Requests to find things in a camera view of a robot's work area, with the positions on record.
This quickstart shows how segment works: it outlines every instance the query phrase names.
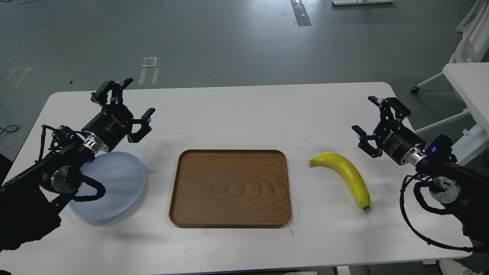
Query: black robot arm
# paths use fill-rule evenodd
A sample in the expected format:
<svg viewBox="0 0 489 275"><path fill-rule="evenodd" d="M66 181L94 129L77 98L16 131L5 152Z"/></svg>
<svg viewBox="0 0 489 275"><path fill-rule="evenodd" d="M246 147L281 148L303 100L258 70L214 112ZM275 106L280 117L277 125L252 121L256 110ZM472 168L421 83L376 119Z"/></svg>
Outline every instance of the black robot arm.
<svg viewBox="0 0 489 275"><path fill-rule="evenodd" d="M489 179L457 165L457 159L451 153L453 143L444 135L438 136L425 150L426 142L403 125L402 120L411 115L411 112L397 98L377 99L370 96L368 99L379 107L380 122L372 135L367 135L358 125L352 126L352 129L358 134L359 148L369 156L376 158L385 152L398 165L411 163L415 166L417 175L406 176L400 199L401 211L410 228L428 244L464 251L487 251L489 204L485 202L485 198L489 194ZM375 141L376 147L369 143L371 140ZM486 246L451 247L432 241L415 231L403 211L404 191L412 180L418 181L414 188L415 197L425 210L436 214L453 214L464 224L464 235ZM431 196L444 209L428 206L421 195L422 187L429 188Z"/></svg>
<svg viewBox="0 0 489 275"><path fill-rule="evenodd" d="M112 151L124 136L128 136L130 142L139 142L151 131L149 122L154 108L148 109L141 119L133 119L133 114L123 104L122 91L132 81L131 78L121 83L107 81L92 93L91 100L102 110L81 132L63 125L58 129L42 126L39 159L0 186L0 251L40 240L59 227L59 213L70 200L93 201L104 196L104 186L83 175L80 167L92 162L100 150ZM110 91L111 99L107 104ZM136 133L131 132L133 124L141 124ZM46 129L53 133L50 152L43 157ZM76 196L82 183L95 188L96 194ZM58 196L50 202L40 187Z"/></svg>

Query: wooden tray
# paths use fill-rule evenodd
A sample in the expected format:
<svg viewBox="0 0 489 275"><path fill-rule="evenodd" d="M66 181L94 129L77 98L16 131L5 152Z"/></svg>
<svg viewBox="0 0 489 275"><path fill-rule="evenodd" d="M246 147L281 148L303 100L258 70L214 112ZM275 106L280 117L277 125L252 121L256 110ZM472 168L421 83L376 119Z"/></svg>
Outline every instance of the wooden tray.
<svg viewBox="0 0 489 275"><path fill-rule="evenodd" d="M187 150L170 220L187 228L279 228L292 217L287 159L277 150Z"/></svg>

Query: yellow banana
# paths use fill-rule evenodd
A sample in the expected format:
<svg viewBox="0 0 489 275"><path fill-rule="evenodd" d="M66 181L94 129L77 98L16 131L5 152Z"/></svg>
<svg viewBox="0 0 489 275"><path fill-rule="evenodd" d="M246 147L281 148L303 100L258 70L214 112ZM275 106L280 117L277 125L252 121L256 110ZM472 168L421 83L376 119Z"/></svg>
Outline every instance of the yellow banana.
<svg viewBox="0 0 489 275"><path fill-rule="evenodd" d="M356 203L367 211L370 208L370 195L362 176L345 157L335 153L322 153L309 161L310 167L325 166L338 171L345 179Z"/></svg>

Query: plate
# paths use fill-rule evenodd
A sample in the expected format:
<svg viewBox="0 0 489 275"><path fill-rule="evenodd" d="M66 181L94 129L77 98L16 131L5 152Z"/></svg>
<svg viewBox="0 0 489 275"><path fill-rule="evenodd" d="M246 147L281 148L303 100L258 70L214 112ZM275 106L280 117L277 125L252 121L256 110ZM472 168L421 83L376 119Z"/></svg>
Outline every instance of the plate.
<svg viewBox="0 0 489 275"><path fill-rule="evenodd" d="M146 181L142 162L136 156L124 152L99 155L92 163L84 164L80 170L84 175L101 182L107 190L96 201L69 202L75 214L89 221L108 220L127 210L141 194ZM76 195L95 193L94 188L83 183Z"/></svg>

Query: white table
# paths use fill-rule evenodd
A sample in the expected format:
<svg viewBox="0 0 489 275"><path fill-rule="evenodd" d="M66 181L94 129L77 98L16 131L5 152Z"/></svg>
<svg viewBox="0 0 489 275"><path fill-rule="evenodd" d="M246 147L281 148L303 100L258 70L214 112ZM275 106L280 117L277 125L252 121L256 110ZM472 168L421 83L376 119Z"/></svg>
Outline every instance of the white table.
<svg viewBox="0 0 489 275"><path fill-rule="evenodd" d="M394 0L333 0L333 6L393 3Z"/></svg>
<svg viewBox="0 0 489 275"><path fill-rule="evenodd" d="M458 164L465 165L489 147L489 63L447 64L443 74L476 122L453 145Z"/></svg>
<svg viewBox="0 0 489 275"><path fill-rule="evenodd" d="M428 246L404 223L399 189L414 167L357 148L351 126L371 132L378 108L367 100L394 96L385 83L129 90L124 103L141 115L155 107L150 132L116 151L139 157L148 179L142 196L120 217L90 224L66 208L61 227L41 241L0 255L13 274L181 274L231 270L461 258ZM89 92L61 92L47 101L8 179L33 163L40 125L81 129L100 108ZM281 229L181 229L168 218L178 157L187 149L278 149L289 169L292 220ZM370 190L368 213L354 202L341 176L309 168L309 159L336 152L350 159ZM452 216L422 210L408 190L406 209L427 236L471 246Z"/></svg>

